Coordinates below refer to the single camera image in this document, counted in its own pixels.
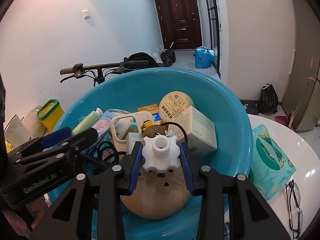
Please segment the person's left hand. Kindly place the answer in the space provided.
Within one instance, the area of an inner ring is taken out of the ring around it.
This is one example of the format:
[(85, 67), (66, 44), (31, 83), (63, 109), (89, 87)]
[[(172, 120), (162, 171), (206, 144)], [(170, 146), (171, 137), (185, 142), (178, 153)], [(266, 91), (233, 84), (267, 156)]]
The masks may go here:
[(26, 209), (22, 210), (4, 209), (2, 211), (13, 230), (22, 237), (27, 237), (27, 235), (35, 229), (43, 215), (49, 209), (45, 196), (33, 200), (25, 207)]

